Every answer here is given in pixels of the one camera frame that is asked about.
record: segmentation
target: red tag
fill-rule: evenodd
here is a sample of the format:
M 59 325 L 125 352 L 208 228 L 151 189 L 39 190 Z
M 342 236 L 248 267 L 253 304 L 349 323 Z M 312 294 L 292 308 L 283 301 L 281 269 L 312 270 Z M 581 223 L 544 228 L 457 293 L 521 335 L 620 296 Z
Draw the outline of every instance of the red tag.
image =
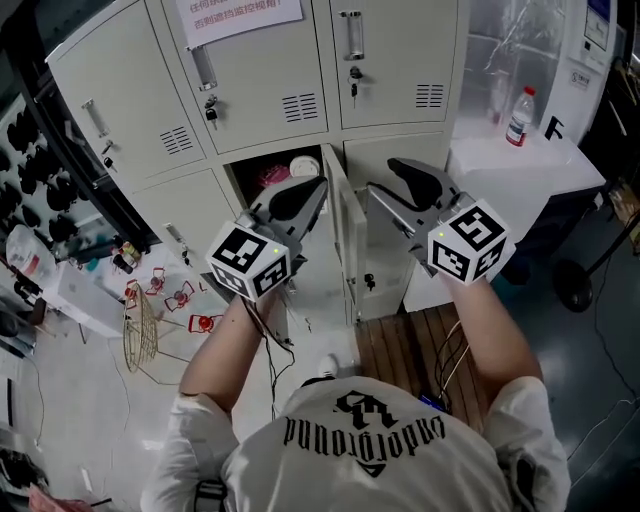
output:
M 29 263 L 29 266 L 22 273 L 25 276 L 30 276 L 35 272 L 36 267 L 38 266 L 38 263 L 40 263 L 40 258 L 38 258 L 37 255 L 34 255 L 33 259 L 31 260 L 31 263 Z

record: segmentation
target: cable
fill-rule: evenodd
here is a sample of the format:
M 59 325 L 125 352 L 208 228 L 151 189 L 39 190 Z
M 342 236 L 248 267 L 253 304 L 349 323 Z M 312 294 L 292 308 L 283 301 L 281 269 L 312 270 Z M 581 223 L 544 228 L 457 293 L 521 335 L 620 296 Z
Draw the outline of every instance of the cable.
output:
M 449 357 L 447 359 L 445 359 L 444 364 L 440 365 L 441 366 L 440 376 L 438 376 L 437 372 L 436 372 L 436 381 L 438 382 L 438 385 L 440 386 L 440 389 L 442 389 L 442 380 L 444 379 L 444 370 L 447 368 L 449 363 L 452 362 L 455 359 L 455 356 L 458 353 L 458 351 L 460 350 L 460 348 L 462 347 L 462 345 L 464 344 L 464 341 L 465 341 L 465 337 L 464 337 L 464 333 L 462 333 L 462 336 L 460 336 L 460 341 L 458 342 L 458 345 L 456 346 L 456 348 L 453 349 L 453 351 L 451 352 Z
M 629 227 L 629 224 L 640 215 L 640 210 L 637 210 L 633 213 L 633 215 L 631 215 L 629 217 L 629 220 L 627 220 L 627 223 L 625 224 L 624 231 L 626 231 L 626 229 Z M 629 383 L 627 382 L 627 380 L 624 378 L 624 375 L 622 374 L 622 372 L 619 370 L 618 366 L 616 365 L 615 360 L 613 359 L 613 356 L 611 355 L 611 353 L 609 352 L 609 347 L 607 345 L 607 340 L 604 337 L 604 335 L 602 334 L 602 332 L 600 331 L 600 329 L 598 328 L 598 303 L 600 301 L 600 296 L 602 295 L 602 291 L 604 290 L 604 287 L 607 283 L 607 275 L 609 273 L 609 265 L 611 264 L 611 259 L 613 258 L 614 252 L 612 252 L 609 257 L 607 258 L 607 265 L 604 269 L 604 276 L 602 278 L 602 284 L 600 285 L 600 289 L 598 290 L 598 295 L 596 296 L 596 301 L 595 301 L 595 311 L 594 311 L 594 316 L 593 316 L 593 328 L 598 336 L 598 339 L 600 340 L 600 344 L 602 345 L 602 349 L 604 350 L 604 353 L 606 354 L 607 358 L 609 359 L 609 362 L 611 363 L 611 367 L 613 368 L 613 370 L 616 372 L 616 374 L 618 375 L 618 377 L 620 378 L 620 380 L 622 381 L 622 384 L 624 385 L 624 387 L 631 393 L 631 395 L 633 395 L 633 401 L 629 401 L 629 400 L 625 400 L 625 399 L 621 399 L 618 400 L 613 407 L 611 408 L 611 410 L 609 411 L 609 414 L 607 414 L 602 420 L 600 420 L 598 423 L 596 423 L 593 427 L 591 427 L 591 429 L 589 429 L 589 431 L 587 432 L 587 434 L 582 438 L 582 440 L 578 443 L 578 446 L 575 447 L 575 449 L 571 452 L 571 455 L 569 455 L 569 457 L 567 457 L 567 461 L 571 460 L 571 458 L 576 454 L 576 452 L 580 449 L 580 447 L 587 441 L 587 438 L 593 433 L 595 432 L 596 429 L 598 429 L 598 427 L 600 427 L 602 424 L 606 423 L 609 418 L 611 417 L 611 415 L 613 414 L 613 411 L 616 409 L 616 407 L 618 407 L 618 405 L 620 405 L 621 403 L 627 403 L 629 405 L 633 405 L 635 406 L 636 410 L 635 412 L 631 415 L 631 417 L 627 420 L 627 422 L 622 426 L 622 428 L 620 429 L 620 431 L 618 432 L 618 434 L 613 438 L 613 440 L 607 445 L 607 447 L 603 450 L 603 452 L 600 454 L 600 456 L 593 462 L 591 463 L 591 465 L 580 475 L 580 477 L 578 477 L 578 479 L 571 485 L 571 488 L 573 489 L 573 487 L 575 487 L 586 475 L 587 473 L 589 473 L 589 471 L 591 471 L 591 468 L 593 466 L 595 466 L 601 459 L 602 457 L 605 456 L 605 454 L 609 451 L 609 449 L 613 446 L 613 444 L 618 440 L 618 438 L 622 435 L 622 433 L 624 432 L 624 430 L 627 428 L 627 426 L 631 423 L 631 421 L 633 421 L 633 419 L 635 418 L 636 414 L 638 414 L 638 411 L 640 411 L 640 408 L 637 405 L 637 402 L 640 400 L 640 398 L 638 397 L 637 393 L 635 392 L 635 390 L 629 385 Z M 597 265 L 594 264 L 591 268 L 597 268 Z
M 124 377 L 122 376 L 122 373 L 120 373 L 120 368 L 118 368 L 118 363 L 116 362 L 116 356 L 114 355 L 113 350 L 111 350 L 111 343 L 109 343 L 109 340 L 107 340 L 107 348 L 109 349 L 109 353 L 111 354 L 111 358 L 113 359 L 113 366 L 115 366 L 116 371 L 118 372 L 118 376 L 122 381 L 124 394 L 125 394 L 125 397 L 127 398 L 127 419 L 124 422 L 124 428 L 122 429 L 122 434 L 121 434 L 122 436 L 124 435 L 125 430 L 127 430 L 127 425 L 129 424 L 129 417 L 131 416 L 131 401 L 129 400 L 129 390 L 127 389 L 127 385 L 124 382 Z
M 467 345 L 464 349 L 464 352 L 462 353 L 462 355 L 460 356 L 460 359 L 458 359 L 458 361 L 456 362 L 456 365 L 453 367 L 453 370 L 451 370 L 451 373 L 449 374 L 449 376 L 447 377 L 447 381 L 444 383 L 444 386 L 442 387 L 442 391 L 444 392 L 447 389 L 447 386 L 449 385 L 449 381 L 451 380 L 451 378 L 455 375 L 456 370 L 458 369 L 458 366 L 460 365 L 460 363 L 462 362 L 462 360 L 464 359 L 464 356 L 467 355 L 467 352 L 469 352 L 469 345 Z
M 622 374 L 622 372 L 619 370 L 618 365 L 616 364 L 615 360 L 613 359 L 613 356 L 609 352 L 609 347 L 607 345 L 607 340 L 605 339 L 604 335 L 602 334 L 602 332 L 600 332 L 600 329 L 598 328 L 598 303 L 600 302 L 600 296 L 602 295 L 602 290 L 604 290 L 604 287 L 607 284 L 607 274 L 609 273 L 609 265 L 611 264 L 611 258 L 613 257 L 613 254 L 614 253 L 611 253 L 611 255 L 609 256 L 609 259 L 607 260 L 607 266 L 604 269 L 604 277 L 602 278 L 602 284 L 600 285 L 600 290 L 598 290 L 598 295 L 596 296 L 595 312 L 594 312 L 594 315 L 593 315 L 593 328 L 594 328 L 594 330 L 595 330 L 595 332 L 596 332 L 596 334 L 598 336 L 598 339 L 600 340 L 600 344 L 602 345 L 602 349 L 604 350 L 604 353 L 606 354 L 607 358 L 609 359 L 609 363 L 611 363 L 611 367 L 613 368 L 613 371 L 618 374 L 618 377 L 620 378 L 620 381 L 622 382 L 624 387 L 627 388 L 629 393 L 631 393 L 631 396 L 633 396 L 634 403 L 635 403 L 638 400 L 638 395 L 635 392 L 635 390 L 629 385 L 627 380 L 624 378 L 624 375 Z
M 176 359 L 178 361 L 183 361 L 185 363 L 190 363 L 191 362 L 188 359 L 183 359 L 182 357 L 178 357 L 178 356 L 173 356 L 171 354 L 167 354 L 166 352 L 163 352 L 162 350 L 158 350 L 158 354 L 162 354 L 163 356 L 167 356 L 167 357 L 170 357 L 171 359 Z
M 445 347 L 448 345 L 449 340 L 451 339 L 451 337 L 457 332 L 457 329 L 460 327 L 461 325 L 461 321 L 458 320 L 454 326 L 449 330 L 449 333 L 447 334 L 446 339 L 444 340 L 444 343 L 440 346 L 440 348 L 438 349 L 438 351 L 436 352 L 436 361 L 434 364 L 434 368 L 433 368 L 433 375 L 434 375 L 434 380 L 436 382 L 436 384 L 438 385 L 438 398 L 442 398 L 443 396 L 446 398 L 447 403 L 449 404 L 448 406 L 445 404 L 446 408 L 449 409 L 450 405 L 451 405 L 451 397 L 449 396 L 449 393 L 447 393 L 447 391 L 445 389 L 442 388 L 442 375 L 444 374 L 444 369 L 446 367 L 446 364 L 448 364 L 448 361 L 445 365 L 442 364 L 442 361 L 440 360 L 440 356 L 442 355 L 442 351 L 445 349 Z M 440 378 L 438 378 L 438 367 L 440 368 Z
M 605 454 L 609 451 L 609 449 L 613 446 L 613 444 L 618 440 L 618 438 L 622 435 L 622 433 L 624 432 L 624 430 L 629 426 L 629 424 L 633 421 L 633 418 L 636 417 L 636 414 L 638 414 L 638 412 L 640 412 L 640 409 L 636 408 L 635 412 L 631 415 L 631 418 L 629 418 L 627 420 L 627 422 L 622 426 L 622 428 L 620 429 L 620 432 L 618 432 L 618 435 L 616 437 L 613 438 L 613 441 L 611 441 L 607 447 L 604 449 L 604 451 L 600 454 L 600 457 L 598 457 L 595 461 L 593 461 L 593 463 L 584 471 L 584 473 L 582 473 L 578 479 L 573 482 L 573 484 L 571 484 L 571 488 L 573 489 L 576 485 L 578 485 L 578 483 L 580 482 L 580 480 L 582 480 L 589 471 L 591 471 L 591 468 L 593 466 L 595 466 L 598 462 L 600 462 L 600 460 L 602 459 L 602 457 L 605 456 Z
M 36 446 L 40 446 L 40 439 L 42 439 L 42 427 L 44 427 L 44 398 L 42 396 L 42 388 L 40 387 L 40 372 L 38 371 L 38 366 L 35 361 L 26 356 L 25 359 L 33 365 L 36 370 L 36 375 L 38 376 L 38 393 L 40 393 L 40 402 L 42 403 L 42 416 L 40 417 L 40 432 L 38 432 L 38 437 L 36 438 Z
M 260 313 L 258 312 L 258 309 L 255 307 L 255 305 L 249 304 L 247 300 L 242 296 L 241 296 L 241 299 L 242 299 L 242 304 L 244 304 L 244 308 L 247 314 L 249 315 L 249 317 L 251 318 L 251 321 L 253 322 L 254 327 L 256 328 L 260 336 L 265 340 L 265 347 L 267 349 L 267 357 L 269 360 L 269 380 L 271 383 L 271 419 L 275 420 L 276 419 L 276 386 L 278 385 L 278 379 L 285 372 L 285 370 L 287 370 L 288 368 L 291 368 L 295 364 L 296 356 L 293 353 L 293 351 L 285 343 L 281 342 L 278 338 L 276 338 L 273 335 L 273 333 L 267 326 L 266 322 L 260 316 Z M 276 372 L 276 367 L 273 364 L 273 358 L 271 356 L 271 344 L 269 342 L 269 337 L 271 337 L 278 344 L 280 348 L 282 348 L 285 352 L 288 352 L 289 355 L 291 356 L 291 362 L 279 372 Z
M 571 452 L 571 455 L 569 455 L 569 456 L 567 457 L 567 461 L 570 461 L 570 460 L 571 460 L 571 457 L 573 457 L 573 456 L 576 454 L 576 452 L 580 449 L 580 447 L 585 443 L 585 441 L 587 440 L 587 438 L 588 438 L 591 434 L 593 434 L 593 432 L 595 432 L 595 431 L 596 431 L 596 429 L 597 429 L 600 425 L 602 425 L 603 423 L 605 423 L 605 422 L 606 422 L 606 421 L 611 417 L 611 415 L 613 414 L 613 411 L 615 411 L 615 410 L 616 410 L 616 408 L 617 408 L 620 404 L 625 403 L 625 404 L 629 404 L 629 405 L 635 405 L 635 403 L 636 403 L 636 402 L 637 402 L 637 400 L 634 400 L 633 402 L 631 402 L 631 401 L 629 401 L 629 400 L 625 400 L 625 399 L 618 400 L 618 401 L 613 405 L 613 407 L 611 408 L 611 410 L 609 411 L 609 414 L 607 414 L 603 419 L 601 419 L 598 423 L 596 423 L 593 427 L 591 427 L 591 429 L 589 430 L 589 432 L 587 432 L 587 434 L 586 434 L 586 435 L 582 438 L 582 440 L 578 443 L 578 446 L 576 446 L 576 447 L 573 449 L 573 451 Z
M 180 383 L 172 383 L 172 382 L 160 382 L 159 380 L 157 380 L 153 375 L 149 375 L 146 371 L 144 371 L 142 368 L 138 368 L 138 370 L 140 370 L 142 373 L 144 373 L 147 377 L 149 377 L 153 382 L 155 382 L 156 384 L 158 384 L 158 386 L 179 386 Z

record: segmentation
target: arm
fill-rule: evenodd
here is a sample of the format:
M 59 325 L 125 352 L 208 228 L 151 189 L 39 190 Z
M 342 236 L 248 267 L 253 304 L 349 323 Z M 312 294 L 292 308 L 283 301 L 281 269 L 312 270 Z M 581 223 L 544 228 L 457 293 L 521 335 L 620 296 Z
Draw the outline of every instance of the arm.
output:
M 542 380 L 527 340 L 486 279 L 469 286 L 444 275 L 443 280 L 458 310 L 488 400 L 493 402 L 500 390 L 518 377 Z
M 275 297 L 274 293 L 269 293 L 257 303 L 265 322 Z M 180 383 L 180 393 L 205 394 L 223 411 L 230 413 L 247 380 L 261 339 L 241 297 L 236 296 L 220 324 L 187 366 Z

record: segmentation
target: ventilation slots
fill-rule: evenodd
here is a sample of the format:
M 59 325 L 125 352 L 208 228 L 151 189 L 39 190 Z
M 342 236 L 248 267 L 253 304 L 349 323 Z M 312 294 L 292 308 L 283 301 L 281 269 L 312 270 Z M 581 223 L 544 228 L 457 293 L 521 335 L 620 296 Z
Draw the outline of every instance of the ventilation slots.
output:
M 282 108 L 287 123 L 318 117 L 316 95 L 313 93 L 282 98 Z
M 185 130 L 184 126 L 162 133 L 160 134 L 160 138 L 162 139 L 165 149 L 170 155 L 175 155 L 180 151 L 186 151 L 193 147 L 189 134 L 187 133 L 187 130 Z
M 439 108 L 444 97 L 443 85 L 418 85 L 416 108 Z

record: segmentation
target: wooden pallet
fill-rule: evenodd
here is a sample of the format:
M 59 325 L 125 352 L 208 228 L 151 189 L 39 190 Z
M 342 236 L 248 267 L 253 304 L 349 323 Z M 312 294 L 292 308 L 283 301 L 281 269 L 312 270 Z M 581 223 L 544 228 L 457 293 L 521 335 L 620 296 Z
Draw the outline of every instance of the wooden pallet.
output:
M 419 397 L 422 392 L 438 396 L 436 354 L 448 333 L 458 321 L 453 304 L 425 309 L 407 315 L 394 315 L 362 322 L 356 327 L 360 351 L 361 371 L 372 377 L 398 386 Z M 441 350 L 442 363 L 446 363 L 442 382 L 465 351 L 467 342 L 460 328 Z M 470 352 L 460 362 L 447 386 L 453 416 L 471 428 L 482 432 L 488 403 L 480 387 L 478 373 Z

